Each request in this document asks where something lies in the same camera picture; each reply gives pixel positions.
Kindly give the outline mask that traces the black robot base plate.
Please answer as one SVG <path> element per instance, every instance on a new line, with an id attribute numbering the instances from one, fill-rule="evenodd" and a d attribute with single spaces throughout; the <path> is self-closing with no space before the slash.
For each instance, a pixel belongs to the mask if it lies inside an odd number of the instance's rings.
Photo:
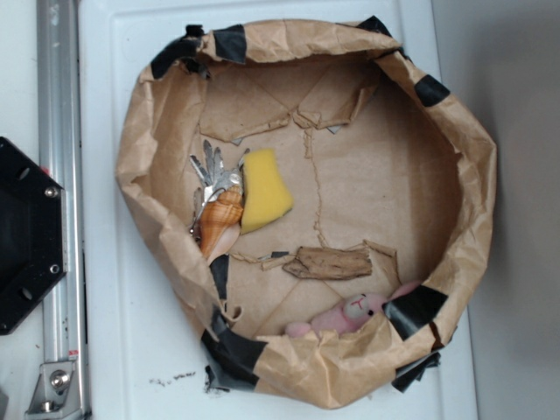
<path id="1" fill-rule="evenodd" d="M 1 334 L 13 333 L 65 275 L 64 189 L 1 139 Z"/>

